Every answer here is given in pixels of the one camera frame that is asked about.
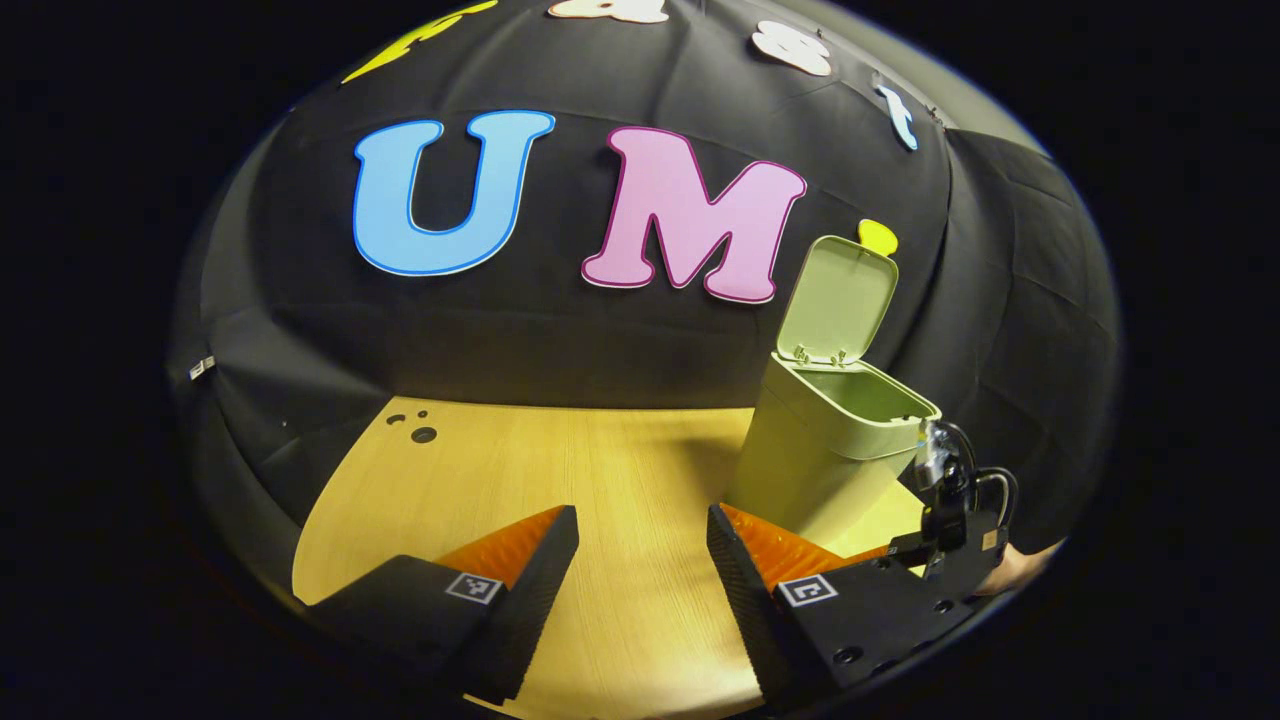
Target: light green trash can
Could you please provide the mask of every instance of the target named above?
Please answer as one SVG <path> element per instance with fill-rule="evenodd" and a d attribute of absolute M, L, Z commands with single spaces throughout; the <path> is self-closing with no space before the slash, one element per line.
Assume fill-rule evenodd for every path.
<path fill-rule="evenodd" d="M 911 461 L 936 405 L 860 357 L 897 264 L 841 237 L 809 247 L 724 501 L 832 542 Z"/>

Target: wooden table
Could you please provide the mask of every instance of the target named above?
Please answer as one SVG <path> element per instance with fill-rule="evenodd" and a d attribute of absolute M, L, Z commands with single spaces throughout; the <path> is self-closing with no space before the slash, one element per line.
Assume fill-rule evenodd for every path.
<path fill-rule="evenodd" d="M 431 560 L 575 505 L 577 555 L 520 696 L 499 710 L 526 720 L 709 720 L 758 706 L 705 539 L 707 507 L 732 479 L 751 413 L 394 397 L 307 519 L 294 594 L 315 603 L 394 555 Z M 388 424 L 396 414 L 406 419 Z M 436 438 L 413 442 L 421 427 Z M 919 529 L 920 502 L 896 482 L 884 487 L 828 550 L 852 555 Z"/>

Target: light blue letter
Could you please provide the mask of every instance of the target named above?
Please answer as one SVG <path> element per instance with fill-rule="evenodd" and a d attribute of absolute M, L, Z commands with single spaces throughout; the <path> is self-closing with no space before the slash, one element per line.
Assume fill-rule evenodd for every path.
<path fill-rule="evenodd" d="M 906 105 L 902 105 L 902 99 L 883 85 L 877 85 L 876 90 L 888 100 L 888 117 L 893 119 L 893 129 L 897 131 L 897 137 L 902 141 L 902 145 L 906 145 L 911 150 L 919 147 L 920 143 L 911 135 L 911 111 L 906 109 Z"/>
<path fill-rule="evenodd" d="M 556 118 L 531 110 L 500 110 L 471 120 L 480 138 L 471 214 L 449 231 L 413 222 L 411 200 L 422 150 L 444 133 L 435 120 L 401 123 L 356 145 L 353 231 L 356 247 L 376 268 L 397 275 L 447 275 L 474 268 L 502 249 L 516 227 L 525 164 L 534 140 L 549 133 Z"/>

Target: yellow letter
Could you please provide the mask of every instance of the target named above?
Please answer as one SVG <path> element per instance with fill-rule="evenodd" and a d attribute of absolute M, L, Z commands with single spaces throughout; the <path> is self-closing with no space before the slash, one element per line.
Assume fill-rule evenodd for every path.
<path fill-rule="evenodd" d="M 863 247 L 874 250 L 886 258 L 897 250 L 897 236 L 893 234 L 893 231 L 870 218 L 858 220 L 858 241 Z"/>
<path fill-rule="evenodd" d="M 404 37 L 401 37 L 396 42 L 392 42 L 390 46 L 387 47 L 387 50 L 383 50 L 381 53 L 375 55 L 372 60 L 365 63 L 362 68 L 347 76 L 346 79 L 343 79 L 342 83 L 339 85 L 351 82 L 352 78 L 360 77 L 367 73 L 369 70 L 380 68 L 387 63 L 403 58 L 408 53 L 408 49 L 415 42 L 429 40 L 431 37 L 435 37 L 436 35 L 440 35 L 442 32 L 453 27 L 454 23 L 461 20 L 462 15 L 470 15 L 474 13 L 479 13 L 480 10 L 488 10 L 489 8 L 493 8 L 497 4 L 498 0 L 489 0 L 488 3 L 480 3 L 479 5 L 472 5 L 470 8 L 458 10 L 457 13 L 451 13 L 448 15 L 444 15 L 438 20 L 431 20 L 426 23 L 425 26 L 415 29 L 413 32 L 406 35 Z"/>

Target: trash can lid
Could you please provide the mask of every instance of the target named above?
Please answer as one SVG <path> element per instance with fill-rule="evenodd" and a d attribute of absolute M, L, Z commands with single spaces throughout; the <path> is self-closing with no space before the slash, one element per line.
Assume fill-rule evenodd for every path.
<path fill-rule="evenodd" d="M 778 355 L 819 365 L 854 363 L 870 347 L 896 286 L 893 260 L 842 237 L 819 237 L 787 304 Z"/>

